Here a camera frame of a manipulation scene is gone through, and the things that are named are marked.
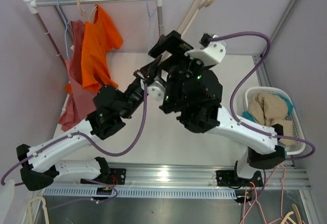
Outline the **orange t shirt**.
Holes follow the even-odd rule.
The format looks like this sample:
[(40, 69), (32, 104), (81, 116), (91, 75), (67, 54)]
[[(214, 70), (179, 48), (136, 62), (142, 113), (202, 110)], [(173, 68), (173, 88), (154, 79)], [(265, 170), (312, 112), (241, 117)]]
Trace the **orange t shirt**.
[(120, 49), (123, 38), (110, 16), (96, 5), (93, 22), (76, 20), (71, 26), (74, 50), (65, 61), (71, 79), (66, 91), (72, 92), (74, 81), (90, 92), (97, 92), (104, 85), (118, 87), (110, 76), (107, 52)]

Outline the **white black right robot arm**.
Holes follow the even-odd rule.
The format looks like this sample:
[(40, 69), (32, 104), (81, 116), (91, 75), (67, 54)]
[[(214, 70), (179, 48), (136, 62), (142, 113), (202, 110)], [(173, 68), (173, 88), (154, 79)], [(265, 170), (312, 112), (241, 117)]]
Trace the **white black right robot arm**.
[(223, 87), (212, 68), (224, 59), (225, 44), (209, 34), (200, 44), (200, 49), (193, 48), (176, 31), (160, 36), (149, 55), (168, 75), (162, 87), (151, 86), (148, 91), (162, 101), (164, 113), (179, 113), (177, 119), (187, 130), (221, 135), (247, 147), (232, 173), (233, 181), (242, 186), (257, 171), (282, 163), (286, 152), (278, 144), (277, 128), (242, 119), (222, 106)]

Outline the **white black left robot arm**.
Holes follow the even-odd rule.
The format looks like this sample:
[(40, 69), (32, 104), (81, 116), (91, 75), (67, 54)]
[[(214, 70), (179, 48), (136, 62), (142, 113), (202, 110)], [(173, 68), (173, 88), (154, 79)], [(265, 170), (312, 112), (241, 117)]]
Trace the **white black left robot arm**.
[[(131, 151), (145, 127), (147, 96), (151, 85), (158, 80), (160, 62), (161, 56), (158, 56), (135, 71), (134, 81), (124, 92), (111, 85), (101, 87), (93, 99), (95, 109), (61, 136), (38, 146), (18, 146), (16, 152), (22, 166), (20, 176), (23, 185), (30, 191), (36, 191), (56, 181), (84, 183), (90, 179), (99, 184), (106, 183), (110, 178), (110, 168), (104, 158), (98, 156), (85, 162), (65, 162), (63, 158), (88, 145), (112, 157), (120, 157)], [(98, 142), (123, 129), (126, 125), (124, 120), (130, 119), (140, 105), (143, 106), (142, 120), (131, 145), (116, 153), (101, 148)]]

